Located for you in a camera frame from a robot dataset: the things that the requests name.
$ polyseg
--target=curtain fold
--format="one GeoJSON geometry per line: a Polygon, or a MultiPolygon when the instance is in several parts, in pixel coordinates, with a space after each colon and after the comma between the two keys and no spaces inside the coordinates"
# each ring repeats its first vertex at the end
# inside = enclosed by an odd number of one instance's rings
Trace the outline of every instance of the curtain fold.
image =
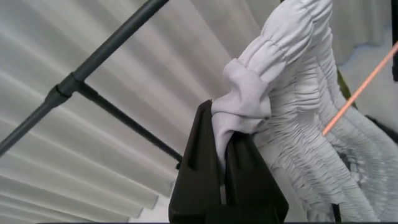
{"type": "MultiPolygon", "coordinates": [[[[1,139],[143,2],[1,1],[1,139]]],[[[224,66],[259,35],[278,3],[170,1],[87,83],[183,154],[197,106],[227,92],[224,66]]],[[[355,45],[380,44],[389,1],[334,3],[339,63],[355,45]]],[[[137,218],[158,195],[170,195],[176,163],[76,93],[0,159],[0,220],[137,218]]]]}

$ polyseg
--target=wooden stick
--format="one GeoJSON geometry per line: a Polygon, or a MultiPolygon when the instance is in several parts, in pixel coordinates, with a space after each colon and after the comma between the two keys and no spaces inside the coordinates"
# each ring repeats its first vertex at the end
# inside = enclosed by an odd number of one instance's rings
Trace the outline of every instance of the wooden stick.
{"type": "Polygon", "coordinates": [[[384,57],[384,59],[379,63],[379,65],[373,70],[373,72],[365,79],[362,85],[355,91],[355,93],[348,99],[347,103],[339,110],[336,116],[329,122],[329,124],[324,128],[322,134],[325,136],[330,129],[336,124],[336,122],[342,117],[346,110],[351,106],[355,99],[362,93],[362,91],[369,85],[372,79],[380,72],[380,70],[386,65],[388,60],[394,56],[398,51],[398,42],[394,44],[390,52],[384,57]]]}

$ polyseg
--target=gray fabric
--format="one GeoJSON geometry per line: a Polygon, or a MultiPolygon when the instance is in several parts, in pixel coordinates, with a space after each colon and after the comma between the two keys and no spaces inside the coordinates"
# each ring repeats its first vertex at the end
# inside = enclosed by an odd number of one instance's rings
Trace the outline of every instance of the gray fabric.
{"type": "Polygon", "coordinates": [[[334,221],[335,203],[345,221],[396,221],[396,145],[355,110],[322,136],[345,102],[331,51],[330,15],[330,0],[286,0],[260,37],[227,64],[223,75],[230,92],[211,109],[218,156],[224,165],[233,131],[252,134],[278,184],[281,173],[289,177],[291,189],[279,184],[284,194],[300,200],[301,205],[287,197],[294,205],[290,217],[334,221]],[[348,158],[351,172],[337,151],[348,158]]]}

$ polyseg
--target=white cloth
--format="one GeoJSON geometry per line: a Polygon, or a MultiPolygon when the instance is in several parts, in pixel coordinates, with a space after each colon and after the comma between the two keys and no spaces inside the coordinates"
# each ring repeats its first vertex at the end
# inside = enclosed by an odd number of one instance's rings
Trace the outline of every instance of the white cloth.
{"type": "Polygon", "coordinates": [[[260,37],[227,64],[230,92],[211,108],[219,159],[224,165],[233,131],[250,133],[287,197],[288,217],[334,221],[335,203],[345,221],[397,221],[396,145],[354,109],[322,136],[345,102],[337,89],[330,15],[330,0],[286,0],[260,37]],[[350,173],[336,151],[361,171],[350,173]],[[286,176],[291,188],[281,185],[286,176]]]}

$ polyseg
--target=pleated curtain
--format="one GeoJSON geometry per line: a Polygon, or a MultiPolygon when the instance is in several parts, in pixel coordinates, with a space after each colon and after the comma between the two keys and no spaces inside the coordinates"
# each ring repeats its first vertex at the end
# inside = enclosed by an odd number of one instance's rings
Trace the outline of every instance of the pleated curtain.
{"type": "MultiPolygon", "coordinates": [[[[144,1],[0,1],[4,139],[144,1]]],[[[228,91],[223,67],[279,0],[171,0],[88,79],[183,154],[197,106],[228,91]]],[[[334,2],[338,63],[380,44],[388,0],[334,2]]],[[[177,161],[75,93],[0,159],[0,222],[125,222],[170,196],[177,161]]]]}

